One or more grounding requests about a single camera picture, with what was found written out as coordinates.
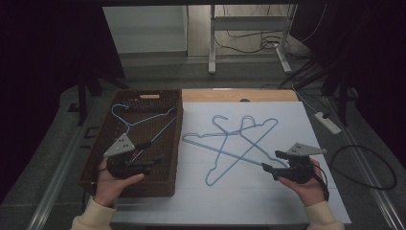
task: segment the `human hand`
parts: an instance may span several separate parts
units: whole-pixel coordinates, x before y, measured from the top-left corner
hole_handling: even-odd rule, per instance
[[[310,161],[313,165],[314,172],[322,178],[322,173],[320,171],[320,163],[314,159],[310,158]],[[307,181],[305,184],[297,184],[289,179],[284,177],[279,177],[278,180],[284,186],[293,190],[301,199],[304,206],[308,207],[316,203],[320,203],[325,200],[325,195],[323,193],[322,186],[320,183],[313,177]]]
[[[127,179],[116,179],[106,167],[107,158],[104,158],[99,164],[99,178],[93,200],[101,206],[111,207],[114,200],[119,197],[125,187],[141,181],[145,175],[141,173],[130,176]]]

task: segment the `black cable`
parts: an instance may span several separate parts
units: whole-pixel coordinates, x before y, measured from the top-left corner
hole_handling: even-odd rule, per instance
[[[339,171],[338,169],[334,168],[334,167],[333,167],[333,163],[334,163],[335,157],[336,157],[336,156],[338,155],[338,153],[340,153],[342,150],[345,150],[345,149],[348,149],[348,148],[360,148],[360,149],[363,149],[363,150],[367,150],[368,152],[370,152],[370,153],[372,153],[373,155],[375,155],[376,157],[378,157],[378,158],[388,167],[388,169],[391,171],[392,178],[394,179],[392,185],[387,186],[387,187],[377,187],[377,186],[369,185],[369,184],[367,184],[367,183],[364,183],[364,182],[361,182],[361,181],[359,181],[359,180],[356,180],[356,179],[350,177],[349,175],[347,175],[347,174],[345,174],[345,173]],[[330,167],[331,169],[335,170],[336,172],[340,173],[341,175],[343,175],[345,178],[347,178],[348,180],[352,181],[353,183],[359,184],[359,185],[361,185],[361,186],[364,186],[364,187],[367,187],[367,188],[370,188],[370,189],[376,189],[376,190],[391,190],[391,189],[393,189],[394,187],[396,187],[396,185],[397,185],[397,177],[396,177],[396,174],[395,174],[394,170],[392,169],[391,165],[390,165],[382,156],[380,156],[379,154],[377,154],[374,150],[369,149],[369,148],[366,148],[366,147],[363,147],[363,146],[348,145],[348,146],[341,147],[340,149],[338,149],[337,151],[334,152],[334,154],[333,154],[333,156],[332,156],[332,158],[331,158],[331,161],[330,161],[330,163],[329,163],[329,167]]]
[[[96,182],[96,181],[98,180],[99,172],[101,172],[101,171],[103,171],[103,170],[106,170],[106,169],[99,170],[99,169],[98,169],[99,164],[102,162],[103,154],[105,153],[106,150],[108,150],[108,148],[111,147],[111,145],[112,145],[112,144],[106,145],[106,146],[102,149],[102,151],[100,152],[100,154],[96,156],[96,163],[95,163],[95,165],[93,166],[92,181],[91,181],[91,185],[94,186],[94,188],[93,188],[93,189],[94,189],[94,193],[96,192],[96,186],[97,186],[97,182]],[[84,209],[86,208],[86,206],[87,206],[86,190],[83,188],[83,194],[82,194],[82,196],[81,196],[81,210],[84,211]]]
[[[278,32],[280,32],[280,31],[257,32],[257,33],[251,33],[251,34],[243,34],[243,35],[231,35],[231,34],[229,33],[229,31],[227,31],[227,35],[228,35],[229,37],[233,37],[233,38],[242,38],[242,37],[245,37],[245,36],[271,34],[271,33],[278,33]]]
[[[313,96],[313,95],[311,95],[311,94],[308,94],[308,93],[306,93],[306,92],[304,92],[304,91],[302,91],[304,94],[306,94],[307,96],[309,96],[309,97],[311,97],[311,98],[313,98],[314,100],[316,100],[319,104],[321,104],[326,110],[327,110],[327,112],[326,113],[323,113],[323,114],[325,114],[324,116],[323,116],[323,118],[325,119],[325,118],[327,118],[330,114],[331,114],[331,109],[327,106],[327,105],[325,105],[324,103],[322,103],[322,101],[320,101],[318,98],[316,98],[315,96]]]
[[[320,178],[319,175],[317,175],[315,172],[313,173],[313,178],[316,179],[317,182],[319,182],[320,186],[322,186],[323,194],[325,195],[325,200],[328,201],[329,200],[329,191],[328,191],[328,181],[327,181],[326,173],[319,166],[316,166],[316,165],[313,165],[313,164],[312,164],[312,166],[319,169],[323,173],[323,176],[325,177],[325,182],[326,183],[323,181],[322,178]]]
[[[309,60],[305,65],[303,65],[299,70],[297,70],[295,73],[291,74],[289,78],[286,78],[283,82],[280,83],[278,89],[282,89],[283,86],[288,82],[291,81],[292,79],[296,78],[299,74],[301,74],[303,71],[308,69],[310,66],[315,64],[315,61],[313,59]]]
[[[280,44],[281,38],[279,36],[273,36],[273,35],[268,35],[268,36],[263,36],[263,33],[260,34],[260,47],[263,47],[265,50],[275,50],[277,46],[275,44]]]
[[[241,50],[236,49],[236,48],[231,47],[231,46],[224,46],[224,45],[219,44],[218,41],[217,41],[217,39],[215,39],[215,37],[214,37],[214,41],[215,41],[215,43],[217,43],[217,45],[218,45],[219,47],[227,48],[227,49],[231,49],[231,50],[235,50],[235,51],[238,51],[238,52],[241,52],[241,53],[244,53],[244,54],[254,54],[254,53],[257,53],[257,52],[259,52],[259,51],[261,51],[261,50],[264,49],[264,48],[261,47],[261,48],[259,48],[259,49],[256,50],[256,51],[241,51]]]

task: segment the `cable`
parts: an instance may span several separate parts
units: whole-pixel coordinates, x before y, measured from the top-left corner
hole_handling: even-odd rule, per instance
[[[256,51],[241,51],[241,50],[236,49],[236,48],[231,47],[231,46],[224,46],[224,45],[221,45],[220,43],[218,43],[218,41],[217,41],[217,39],[216,39],[215,37],[214,37],[214,41],[215,41],[215,43],[216,43],[219,47],[227,48],[227,49],[231,49],[231,50],[235,50],[235,51],[238,51],[238,52],[241,52],[241,53],[244,53],[244,54],[254,54],[254,53],[257,53],[257,52],[259,52],[259,51],[265,49],[265,47],[259,47],[259,49],[256,50]]]
[[[327,176],[324,170],[322,170],[322,168],[320,168],[319,166],[313,165],[311,164],[313,167],[318,168],[324,175],[325,177],[325,182],[323,181],[322,178],[320,178],[320,176],[318,174],[316,174],[315,172],[313,172],[313,178],[315,180],[317,180],[317,182],[319,182],[320,186],[322,186],[322,190],[323,190],[323,194],[325,195],[325,200],[328,201],[329,200],[329,191],[328,191],[328,182],[327,182]]]
[[[102,154],[105,153],[106,150],[108,150],[108,148],[111,146],[111,144],[106,145],[102,148],[102,151],[99,153],[99,155],[96,155],[96,163],[93,167],[93,171],[92,171],[92,181],[91,181],[91,185],[94,186],[94,193],[96,193],[96,184],[98,181],[98,177],[99,177],[99,172],[105,170],[99,170],[99,164],[102,162]],[[87,201],[86,201],[86,190],[83,188],[83,194],[81,195],[81,211],[84,211],[84,209],[87,206]]]
[[[301,40],[301,43],[303,43],[304,41],[306,41],[306,40],[308,40],[309,38],[311,38],[311,37],[314,35],[314,33],[316,33],[316,31],[319,29],[320,24],[321,24],[322,21],[323,21],[323,17],[325,16],[326,8],[327,8],[327,4],[325,4],[325,8],[323,9],[322,16],[320,17],[319,23],[317,24],[317,26],[316,26],[316,28],[314,29],[313,33],[311,33],[307,38]]]
[[[309,60],[305,65],[303,65],[299,70],[297,70],[295,73],[289,76],[289,78],[286,78],[281,84],[279,85],[278,89],[282,89],[283,86],[290,80],[296,78],[299,74],[301,74],[304,70],[308,69],[311,65],[315,64],[315,61],[313,59]]]
[[[298,91],[296,91],[295,87],[293,86],[293,82],[292,82],[292,89],[299,96],[299,98],[301,98],[303,103],[305,103],[309,108],[311,108],[311,110],[313,110],[315,113],[317,113],[316,109],[314,109],[312,106],[310,106],[310,104],[307,103],[307,101],[302,97],[302,95],[300,93],[298,93]]]
[[[250,16],[254,15],[254,14],[257,12],[258,6],[259,6],[259,5],[257,5],[257,7],[255,8],[255,11],[253,11],[253,12],[250,14]]]
[[[251,36],[251,35],[263,35],[263,34],[270,34],[270,33],[278,33],[281,31],[269,31],[269,32],[257,32],[257,33],[251,33],[251,34],[244,34],[244,35],[231,35],[229,33],[229,31],[227,31],[227,35],[229,37],[233,37],[233,38],[241,38],[241,37],[245,37],[245,36]]]
[[[327,105],[325,105],[324,103],[322,103],[322,101],[320,101],[318,98],[314,97],[314,96],[311,95],[311,94],[308,94],[308,93],[306,93],[306,92],[304,92],[304,91],[302,91],[302,92],[303,92],[304,94],[306,94],[307,96],[309,96],[309,97],[313,98],[314,100],[316,100],[319,104],[321,104],[321,105],[327,110],[327,112],[324,113],[325,115],[323,115],[323,118],[324,118],[324,119],[327,118],[327,117],[331,114],[331,109],[330,109]]]
[[[392,178],[393,178],[393,183],[392,183],[392,185],[389,185],[389,186],[387,186],[387,187],[377,187],[377,186],[369,185],[369,184],[366,184],[366,183],[361,182],[361,181],[359,181],[359,180],[356,180],[356,179],[350,177],[349,175],[347,175],[347,174],[345,174],[345,173],[339,171],[338,169],[336,169],[336,168],[333,166],[335,157],[336,157],[340,152],[342,152],[342,150],[345,150],[345,149],[348,149],[348,148],[360,148],[360,149],[363,149],[363,150],[367,150],[368,152],[370,152],[370,153],[372,153],[373,155],[375,155],[376,157],[378,157],[378,158],[387,166],[387,168],[391,171]],[[366,147],[363,147],[363,146],[348,145],[348,146],[341,147],[340,149],[338,149],[337,151],[335,151],[334,154],[332,155],[331,161],[330,161],[330,163],[329,163],[329,167],[330,167],[331,169],[335,170],[336,172],[340,173],[340,174],[343,175],[346,179],[352,181],[353,183],[359,184],[359,185],[361,185],[361,186],[364,186],[364,187],[367,187],[367,188],[370,188],[370,189],[376,189],[376,190],[391,190],[391,189],[393,189],[394,187],[396,187],[396,185],[397,185],[397,177],[396,177],[396,174],[395,174],[394,170],[392,169],[391,165],[390,165],[382,156],[380,156],[378,153],[376,153],[374,150],[369,149],[369,148],[366,148]]]
[[[275,44],[280,44],[281,38],[279,36],[273,36],[273,35],[268,35],[268,36],[262,36],[263,33],[260,35],[260,47],[263,47],[265,50],[275,50],[278,46]],[[268,40],[268,38],[276,38],[279,41],[276,40]]]

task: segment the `wire hanger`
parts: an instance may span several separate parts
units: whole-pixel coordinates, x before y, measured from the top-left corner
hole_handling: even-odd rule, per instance
[[[120,117],[119,115],[117,115],[117,114],[114,112],[114,108],[117,107],[117,106],[120,106],[120,107],[123,107],[123,108],[129,108],[129,106],[127,106],[127,105],[125,105],[125,104],[121,104],[121,103],[116,103],[116,104],[114,104],[114,105],[111,107],[111,113],[112,113],[115,117],[117,117],[120,121],[122,121],[122,122],[127,126],[127,131],[126,131],[125,134],[128,134],[128,132],[129,132],[129,130],[131,129],[131,127],[137,126],[138,124],[140,124],[140,123],[142,123],[142,122],[145,122],[145,121],[148,121],[148,120],[150,120],[150,119],[154,119],[154,118],[161,117],[161,116],[167,116],[173,109],[176,109],[176,107],[172,107],[172,108],[170,108],[166,113],[157,114],[157,115],[154,115],[154,116],[145,118],[144,120],[141,120],[141,121],[139,121],[139,122],[136,122],[136,123],[131,124],[131,123],[125,121],[122,117]]]
[[[206,184],[207,184],[208,186],[213,186],[213,185],[214,185],[224,174],[226,174],[239,160],[242,160],[242,161],[245,161],[245,162],[248,162],[248,163],[257,165],[257,166],[261,166],[261,163],[260,163],[260,162],[256,162],[256,161],[254,161],[254,160],[245,158],[245,155],[246,155],[250,150],[252,150],[253,148],[258,149],[261,153],[263,153],[265,156],[267,156],[267,158],[268,158],[269,160],[271,160],[271,161],[277,161],[277,162],[279,162],[280,164],[282,164],[284,167],[287,168],[287,166],[286,166],[285,163],[283,163],[281,160],[279,160],[279,159],[277,159],[277,158],[271,157],[271,156],[268,154],[268,152],[266,152],[264,149],[262,149],[260,146],[258,146],[258,143],[278,124],[278,120],[271,118],[271,119],[265,120],[262,124],[256,124],[256,121],[255,121],[255,119],[254,119],[252,116],[244,116],[244,117],[242,117],[242,119],[241,119],[239,129],[230,132],[230,131],[227,131],[225,128],[223,128],[221,125],[219,125],[219,124],[216,122],[216,119],[228,120],[228,118],[226,118],[226,117],[224,117],[224,116],[221,116],[221,115],[215,115],[215,116],[213,116],[213,118],[212,118],[212,123],[213,123],[213,125],[214,125],[215,127],[219,128],[222,132],[220,132],[220,133],[206,133],[206,134],[203,134],[203,135],[199,135],[199,134],[197,134],[197,133],[185,133],[185,134],[182,136],[182,140],[183,140],[184,142],[186,142],[186,143],[190,143],[190,144],[196,145],[196,146],[198,146],[198,147],[200,147],[200,148],[204,148],[204,149],[207,149],[207,150],[212,150],[212,151],[216,151],[216,152],[217,152],[217,156],[216,156],[216,159],[215,159],[215,161],[214,161],[214,167],[211,168],[211,169],[208,171],[208,173],[207,173],[207,175],[206,175],[206,178],[205,178],[205,182],[206,182]],[[252,124],[251,124],[250,126],[244,126],[244,124],[245,124],[244,122],[245,122],[246,120],[251,121]],[[249,129],[254,128],[254,127],[263,127],[263,126],[265,126],[266,123],[269,123],[269,122],[274,122],[274,124],[273,124],[271,127],[269,127],[269,128],[260,136],[260,138],[259,138],[257,141],[252,141],[250,138],[248,138],[246,135],[243,134],[243,132],[246,131],[246,130],[249,130]],[[237,154],[234,154],[234,153],[225,151],[225,150],[224,150],[224,146],[225,146],[226,142],[229,140],[229,137],[230,137],[230,136],[239,136],[239,137],[241,137],[243,140],[247,141],[251,146],[250,146],[241,156],[238,156]],[[202,143],[193,141],[193,140],[191,140],[191,139],[188,139],[189,137],[196,137],[196,138],[198,138],[198,139],[204,139],[204,138],[207,138],[207,137],[222,137],[222,138],[224,138],[224,139],[223,139],[223,141],[222,141],[222,143],[221,143],[220,148],[217,149],[217,148],[210,147],[210,146],[204,145],[204,144],[202,144]],[[217,169],[217,162],[218,162],[218,159],[219,159],[219,157],[220,157],[221,154],[225,154],[225,155],[234,157],[234,158],[236,159],[236,161],[234,161],[233,164],[231,164],[224,172],[222,172],[222,173],[220,174],[220,176],[218,176],[217,178],[215,178],[213,182],[210,182],[210,181],[209,181],[209,177],[210,177],[211,173],[212,173],[214,170]]]

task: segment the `white sheet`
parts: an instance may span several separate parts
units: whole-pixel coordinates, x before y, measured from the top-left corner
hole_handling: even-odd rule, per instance
[[[243,132],[255,143],[263,133],[270,130],[257,145],[273,157],[275,150],[287,151],[295,143],[320,147],[302,103],[184,103],[182,135],[192,132],[200,135],[221,133],[212,122],[216,115],[228,118],[216,119],[216,122],[229,132],[239,129],[244,116],[251,116],[257,124],[275,119],[266,122],[264,126]],[[252,123],[245,120],[244,126],[250,125]],[[197,141],[220,149],[223,138],[210,137]],[[230,136],[223,150],[241,156],[252,146],[238,136]],[[216,157],[216,151],[181,140],[175,195],[120,198],[117,200],[118,212],[113,222],[141,225],[268,225],[307,222],[304,206],[296,194],[279,181],[274,181],[272,175],[258,165],[221,154],[217,169],[208,177],[210,183],[235,164],[214,185],[208,186],[205,178],[214,167]],[[350,223],[324,156],[312,157],[320,162],[327,174],[329,206],[333,215],[344,223]],[[247,151],[245,158],[282,167],[280,163],[269,160],[258,148]]]

